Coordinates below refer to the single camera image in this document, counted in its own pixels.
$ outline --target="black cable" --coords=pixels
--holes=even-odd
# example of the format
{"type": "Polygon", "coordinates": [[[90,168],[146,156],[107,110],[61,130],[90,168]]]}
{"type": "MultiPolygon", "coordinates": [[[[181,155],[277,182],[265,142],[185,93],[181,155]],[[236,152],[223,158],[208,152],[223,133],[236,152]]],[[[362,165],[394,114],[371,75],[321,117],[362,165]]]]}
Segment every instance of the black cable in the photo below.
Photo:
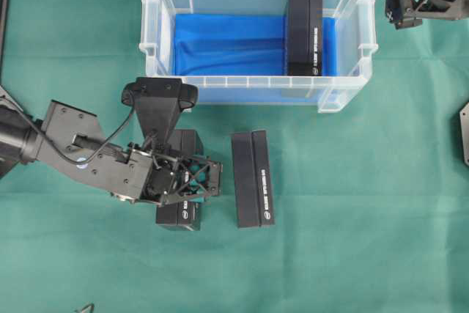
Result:
{"type": "Polygon", "coordinates": [[[98,154],[100,154],[104,148],[109,144],[109,142],[116,137],[119,133],[124,130],[124,128],[128,125],[130,119],[133,116],[133,113],[135,112],[135,100],[133,99],[133,95],[131,92],[130,94],[130,99],[132,100],[132,109],[130,110],[130,113],[128,114],[127,118],[124,120],[124,122],[101,144],[101,146],[93,152],[87,159],[84,161],[74,161],[73,159],[68,158],[64,153],[62,153],[59,148],[55,146],[55,144],[46,136],[46,134],[36,126],[36,124],[31,120],[30,117],[28,117],[26,114],[24,114],[20,107],[17,106],[14,102],[12,102],[10,99],[6,98],[5,96],[0,97],[0,102],[4,101],[7,102],[10,106],[12,106],[16,112],[20,115],[21,118],[23,118],[31,128],[36,131],[36,133],[44,139],[44,141],[52,148],[52,150],[57,153],[57,155],[63,159],[64,161],[72,164],[72,165],[84,165],[88,164],[90,161],[92,161],[98,154]]]}

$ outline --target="clear plastic bin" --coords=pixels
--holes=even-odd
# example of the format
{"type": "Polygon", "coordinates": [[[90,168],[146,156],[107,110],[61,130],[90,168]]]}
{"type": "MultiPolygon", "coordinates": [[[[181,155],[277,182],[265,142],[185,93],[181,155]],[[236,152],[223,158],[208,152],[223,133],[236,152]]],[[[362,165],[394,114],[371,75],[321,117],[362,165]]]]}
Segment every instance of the clear plastic bin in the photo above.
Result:
{"type": "MultiPolygon", "coordinates": [[[[287,0],[142,0],[140,50],[148,76],[170,76],[174,16],[180,13],[283,15],[287,0]]],[[[319,112],[342,110],[372,77],[377,50],[374,0],[324,0],[336,19],[337,76],[183,76],[199,88],[200,103],[305,104],[319,112]]]]}

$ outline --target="blue cloth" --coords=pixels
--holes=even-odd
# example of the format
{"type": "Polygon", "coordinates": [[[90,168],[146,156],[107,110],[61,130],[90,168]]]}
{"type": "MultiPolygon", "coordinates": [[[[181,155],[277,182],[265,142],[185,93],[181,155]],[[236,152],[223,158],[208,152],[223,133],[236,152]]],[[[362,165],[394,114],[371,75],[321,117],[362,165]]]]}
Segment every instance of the blue cloth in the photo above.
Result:
{"type": "MultiPolygon", "coordinates": [[[[282,76],[284,16],[176,15],[177,76],[282,76]]],[[[335,20],[323,21],[323,75],[336,75],[335,20]]]]}

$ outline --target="metal bracket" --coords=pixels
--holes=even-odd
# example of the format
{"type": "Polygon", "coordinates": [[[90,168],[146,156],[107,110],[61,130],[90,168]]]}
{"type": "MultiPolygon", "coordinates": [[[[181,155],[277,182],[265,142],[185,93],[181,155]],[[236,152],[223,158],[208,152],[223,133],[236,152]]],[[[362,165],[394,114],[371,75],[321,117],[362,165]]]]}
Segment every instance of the metal bracket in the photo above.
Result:
{"type": "Polygon", "coordinates": [[[464,163],[469,166],[469,103],[459,112],[461,119],[462,148],[464,163]]]}
{"type": "MultiPolygon", "coordinates": [[[[77,135],[99,144],[104,141],[96,115],[56,101],[52,101],[49,107],[42,130],[53,139],[56,147],[76,161],[87,159],[93,152],[76,146],[77,135]]],[[[130,200],[139,199],[152,165],[152,159],[148,155],[130,150],[126,163],[103,152],[89,164],[75,166],[62,160],[41,138],[37,140],[36,159],[75,181],[110,191],[116,196],[126,195],[130,200]]]]}
{"type": "Polygon", "coordinates": [[[124,88],[125,105],[130,105],[130,96],[144,137],[165,147],[182,111],[196,105],[198,90],[180,79],[139,77],[124,88]]]}
{"type": "MultiPolygon", "coordinates": [[[[21,106],[18,103],[16,103],[16,100],[12,98],[12,96],[7,92],[5,88],[1,86],[1,84],[0,84],[0,97],[5,97],[6,99],[11,100],[19,109],[21,109],[21,111],[23,111],[23,108],[21,108],[21,106]]],[[[3,103],[1,101],[0,101],[0,106],[8,107],[6,103],[3,103]]]]}
{"type": "Polygon", "coordinates": [[[17,161],[9,161],[8,159],[3,159],[0,158],[0,179],[8,174],[11,169],[13,169],[16,164],[18,164],[17,161]]]}

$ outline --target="black box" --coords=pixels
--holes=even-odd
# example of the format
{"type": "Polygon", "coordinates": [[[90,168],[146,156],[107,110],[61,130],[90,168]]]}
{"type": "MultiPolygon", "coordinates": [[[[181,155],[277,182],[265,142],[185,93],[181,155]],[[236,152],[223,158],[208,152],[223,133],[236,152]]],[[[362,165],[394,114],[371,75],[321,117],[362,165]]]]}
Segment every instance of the black box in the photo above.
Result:
{"type": "Polygon", "coordinates": [[[169,230],[200,230],[201,205],[184,201],[157,208],[156,224],[169,230]]]}
{"type": "MultiPolygon", "coordinates": [[[[174,130],[168,140],[173,150],[186,155],[203,155],[204,146],[195,130],[174,130]]],[[[181,202],[156,208],[156,224],[170,230],[200,230],[202,204],[181,202]]]]}
{"type": "Polygon", "coordinates": [[[266,132],[234,133],[232,150],[238,227],[274,225],[266,132]]]}
{"type": "Polygon", "coordinates": [[[322,75],[322,0],[288,0],[285,67],[288,76],[322,75]]]}

